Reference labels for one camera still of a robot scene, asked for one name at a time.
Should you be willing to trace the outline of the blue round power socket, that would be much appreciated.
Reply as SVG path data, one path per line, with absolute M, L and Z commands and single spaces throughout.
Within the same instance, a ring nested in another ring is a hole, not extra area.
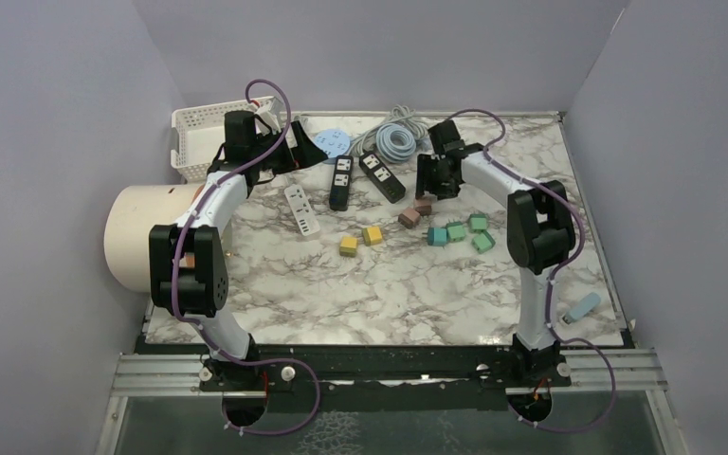
M 318 132 L 313 142 L 329 159 L 346 155 L 351 147 L 351 138 L 340 129 L 325 129 Z

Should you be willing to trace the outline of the pink plug adapter round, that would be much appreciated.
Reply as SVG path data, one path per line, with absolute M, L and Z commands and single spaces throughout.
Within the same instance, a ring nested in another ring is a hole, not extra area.
M 419 225 L 422 215 L 414 208 L 405 208 L 397 218 L 404 228 L 415 228 Z

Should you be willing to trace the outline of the white power strip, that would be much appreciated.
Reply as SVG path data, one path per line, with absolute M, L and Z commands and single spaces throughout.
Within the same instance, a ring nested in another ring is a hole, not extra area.
M 302 237 L 317 237 L 320 233 L 319 221 L 303 187 L 293 184 L 286 187 L 283 193 Z

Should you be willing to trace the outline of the black power strip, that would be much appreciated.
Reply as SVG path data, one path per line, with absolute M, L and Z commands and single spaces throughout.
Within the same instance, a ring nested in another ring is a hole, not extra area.
M 376 154 L 362 155 L 359 167 L 390 203 L 395 204 L 405 197 L 405 186 Z
M 331 210 L 346 211 L 348 209 L 353 163 L 354 160 L 348 155 L 340 155 L 336 158 L 328 197 L 328 205 Z

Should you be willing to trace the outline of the teal plug adapter round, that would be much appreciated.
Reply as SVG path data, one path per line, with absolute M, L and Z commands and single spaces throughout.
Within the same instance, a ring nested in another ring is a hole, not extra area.
M 448 232 L 444 227 L 429 227 L 427 244 L 429 246 L 445 246 L 448 243 Z

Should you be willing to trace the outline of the green plug adapter white strip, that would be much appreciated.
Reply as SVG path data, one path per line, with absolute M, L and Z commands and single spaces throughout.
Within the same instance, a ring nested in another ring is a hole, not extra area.
M 495 244 L 495 239 L 487 230 L 478 232 L 471 240 L 471 245 L 479 254 L 489 251 L 495 246 Z

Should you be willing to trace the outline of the yellow plug adapter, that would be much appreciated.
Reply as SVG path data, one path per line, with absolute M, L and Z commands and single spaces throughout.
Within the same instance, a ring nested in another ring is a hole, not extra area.
M 343 236 L 339 242 L 338 253 L 342 257 L 355 257 L 358 239 L 355 236 Z
M 364 227 L 362 236 L 366 246 L 374 246 L 383 242 L 383 234 L 378 226 Z

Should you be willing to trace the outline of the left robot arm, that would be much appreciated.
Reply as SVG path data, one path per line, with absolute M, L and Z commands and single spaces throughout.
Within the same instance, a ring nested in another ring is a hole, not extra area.
M 196 328 L 211 356 L 226 361 L 227 381 L 244 390 L 259 380 L 262 361 L 252 335 L 226 307 L 223 237 L 262 171 L 291 173 L 319 164 L 327 155 L 297 120 L 278 130 L 260 114 L 230 111 L 224 115 L 224 133 L 206 181 L 186 212 L 149 232 L 150 291 L 155 306 Z

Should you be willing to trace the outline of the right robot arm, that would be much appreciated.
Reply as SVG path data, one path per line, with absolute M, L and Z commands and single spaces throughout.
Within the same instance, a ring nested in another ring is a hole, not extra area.
M 416 194 L 439 200 L 463 185 L 483 191 L 506 211 L 506 245 L 519 267 L 519 325 L 510 348 L 509 373 L 531 386 L 560 361 L 555 333 L 555 276 L 576 246 L 572 207 L 557 180 L 538 182 L 500 164 L 479 143 L 467 144 L 454 121 L 428 130 L 432 152 L 417 158 Z

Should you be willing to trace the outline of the white plastic basket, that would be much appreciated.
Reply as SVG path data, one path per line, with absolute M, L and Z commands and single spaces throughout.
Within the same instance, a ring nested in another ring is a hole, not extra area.
M 270 110 L 276 124 L 282 124 L 282 102 L 272 96 L 181 108 L 171 115 L 170 163 L 189 184 L 203 182 L 219 146 L 225 141 L 225 113 L 260 108 Z

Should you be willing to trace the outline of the cream cylinder container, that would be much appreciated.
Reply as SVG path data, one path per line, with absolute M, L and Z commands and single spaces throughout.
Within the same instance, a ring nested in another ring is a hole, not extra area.
M 103 250 L 113 277 L 125 288 L 150 292 L 149 234 L 185 213 L 200 184 L 140 185 L 122 190 L 109 211 Z

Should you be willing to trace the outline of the light blue small device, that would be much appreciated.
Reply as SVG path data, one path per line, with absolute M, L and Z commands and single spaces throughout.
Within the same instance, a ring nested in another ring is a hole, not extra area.
M 561 318 L 565 324 L 573 324 L 580 321 L 590 312 L 592 312 L 600 303 L 601 297 L 591 292 L 582 298 L 575 306 L 568 310 Z

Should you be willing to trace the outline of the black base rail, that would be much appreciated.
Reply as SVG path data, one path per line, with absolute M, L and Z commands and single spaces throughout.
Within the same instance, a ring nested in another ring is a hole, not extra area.
M 511 346 L 355 346 L 260 344 L 266 365 L 215 360 L 207 348 L 138 343 L 139 355 L 187 361 L 188 393 L 218 396 L 232 417 L 265 412 L 498 410 L 550 387 L 569 386 L 557 346 L 526 354 Z

